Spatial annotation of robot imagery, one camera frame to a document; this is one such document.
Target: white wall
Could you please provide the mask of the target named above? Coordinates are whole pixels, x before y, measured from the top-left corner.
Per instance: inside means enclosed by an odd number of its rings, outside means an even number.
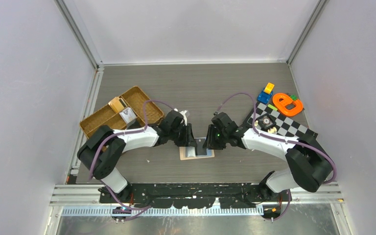
[[[292,70],[356,234],[376,234],[376,1],[329,1]]]
[[[52,0],[0,0],[0,235],[42,234],[94,70]]]
[[[285,61],[317,0],[69,0],[103,63]]]

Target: green toy piece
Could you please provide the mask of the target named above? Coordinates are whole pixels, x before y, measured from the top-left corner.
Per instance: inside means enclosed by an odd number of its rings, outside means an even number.
[[[273,106],[273,105],[271,105],[271,104],[268,104],[267,107],[273,109],[274,111],[277,111],[277,110],[278,110],[275,106]]]
[[[289,96],[293,101],[297,100],[298,98],[293,94]]]

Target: yellow toy block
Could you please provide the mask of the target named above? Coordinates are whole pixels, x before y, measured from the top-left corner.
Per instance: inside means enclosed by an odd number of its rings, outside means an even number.
[[[272,84],[270,82],[267,83],[266,88],[264,88],[264,93],[270,94],[274,87],[275,87],[275,84]]]

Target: black mounting plate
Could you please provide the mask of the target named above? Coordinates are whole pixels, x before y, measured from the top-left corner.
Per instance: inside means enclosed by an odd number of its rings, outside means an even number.
[[[252,183],[184,183],[184,184],[131,184],[133,203],[137,208],[151,205],[153,208],[166,209],[174,206],[180,209],[210,208],[216,198],[222,209],[254,208],[256,203],[262,202],[257,194],[258,184]],[[100,203],[116,203],[114,198],[101,190]],[[130,197],[123,200],[130,202]]]

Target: blue toy block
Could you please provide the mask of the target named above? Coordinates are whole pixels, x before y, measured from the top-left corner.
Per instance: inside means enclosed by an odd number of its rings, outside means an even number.
[[[257,100],[262,102],[263,104],[267,104],[270,101],[270,98],[273,96],[273,91],[270,94],[264,92],[264,89],[260,92],[257,96]]]

